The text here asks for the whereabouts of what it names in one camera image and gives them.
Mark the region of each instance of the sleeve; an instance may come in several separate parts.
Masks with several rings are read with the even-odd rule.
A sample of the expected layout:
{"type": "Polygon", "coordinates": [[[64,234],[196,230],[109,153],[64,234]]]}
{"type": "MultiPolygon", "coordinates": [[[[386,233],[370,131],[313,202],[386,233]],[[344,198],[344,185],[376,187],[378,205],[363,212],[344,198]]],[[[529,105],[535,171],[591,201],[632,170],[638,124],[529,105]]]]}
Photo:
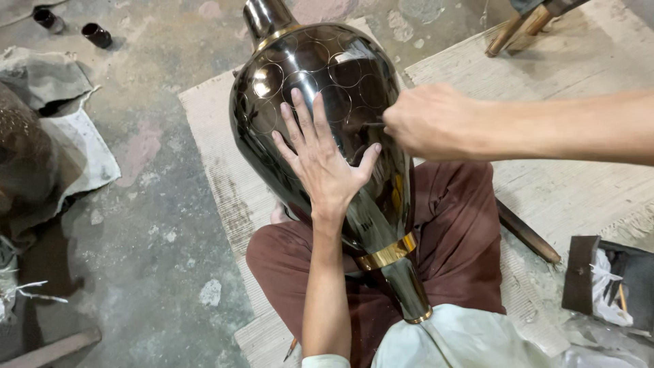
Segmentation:
{"type": "Polygon", "coordinates": [[[350,368],[350,362],[337,354],[307,356],[302,359],[302,368],[350,368]]]}

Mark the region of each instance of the maroon pants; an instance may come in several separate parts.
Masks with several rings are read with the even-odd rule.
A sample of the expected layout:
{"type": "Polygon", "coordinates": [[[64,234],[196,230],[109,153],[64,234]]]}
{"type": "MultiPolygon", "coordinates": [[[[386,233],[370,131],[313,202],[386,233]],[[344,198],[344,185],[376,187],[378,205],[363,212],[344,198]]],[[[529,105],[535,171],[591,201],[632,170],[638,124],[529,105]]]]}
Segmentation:
{"type": "MultiPolygon", "coordinates": [[[[506,313],[490,164],[426,162],[416,167],[415,224],[421,229],[417,272],[432,306],[506,313]]],[[[311,242],[311,229],[299,221],[268,225],[254,234],[246,257],[268,301],[300,344],[311,242]]],[[[367,367],[386,331],[402,317],[379,290],[349,278],[346,288],[351,365],[367,367]]]]}

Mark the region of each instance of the vase neck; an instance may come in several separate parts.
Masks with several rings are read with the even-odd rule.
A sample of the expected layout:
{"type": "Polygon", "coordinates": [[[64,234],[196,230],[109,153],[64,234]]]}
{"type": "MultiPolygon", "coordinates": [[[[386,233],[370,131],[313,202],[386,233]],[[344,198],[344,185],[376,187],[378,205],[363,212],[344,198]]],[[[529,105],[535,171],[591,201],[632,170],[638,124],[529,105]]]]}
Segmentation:
{"type": "Polygon", "coordinates": [[[264,39],[299,24],[283,0],[247,0],[243,18],[255,48],[264,39]]]}

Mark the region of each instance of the pencil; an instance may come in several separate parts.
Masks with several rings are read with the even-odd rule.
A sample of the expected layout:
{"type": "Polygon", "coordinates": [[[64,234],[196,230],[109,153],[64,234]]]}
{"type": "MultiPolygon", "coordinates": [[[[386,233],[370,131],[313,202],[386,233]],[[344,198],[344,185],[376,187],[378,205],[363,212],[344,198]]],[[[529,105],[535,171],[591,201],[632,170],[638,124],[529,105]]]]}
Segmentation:
{"type": "Polygon", "coordinates": [[[284,358],[283,362],[288,359],[288,357],[293,353],[293,349],[295,349],[295,345],[298,344],[298,340],[293,338],[293,342],[290,343],[290,348],[288,348],[288,352],[286,353],[286,357],[284,358]]]}

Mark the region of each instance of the vase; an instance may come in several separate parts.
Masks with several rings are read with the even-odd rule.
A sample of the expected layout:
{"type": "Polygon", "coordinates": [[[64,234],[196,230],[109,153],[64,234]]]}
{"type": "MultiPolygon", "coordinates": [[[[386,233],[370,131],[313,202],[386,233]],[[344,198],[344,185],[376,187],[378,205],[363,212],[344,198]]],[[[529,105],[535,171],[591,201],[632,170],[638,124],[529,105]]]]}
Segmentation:
{"type": "Polygon", "coordinates": [[[398,97],[395,70],[381,47],[343,24],[301,26],[281,0],[248,0],[243,17],[254,54],[237,74],[230,95],[236,145],[269,188],[299,220],[311,225],[311,201],[281,158],[271,133],[294,150],[280,113],[298,88],[310,111],[320,92],[341,154],[359,165],[381,143],[370,181],[352,199],[343,224],[343,250],[366,271],[404,319],[419,323],[432,313],[415,272],[411,157],[383,132],[381,115],[398,97]]]}
{"type": "Polygon", "coordinates": [[[0,83],[0,223],[43,206],[58,175],[57,150],[39,118],[0,83]]]}

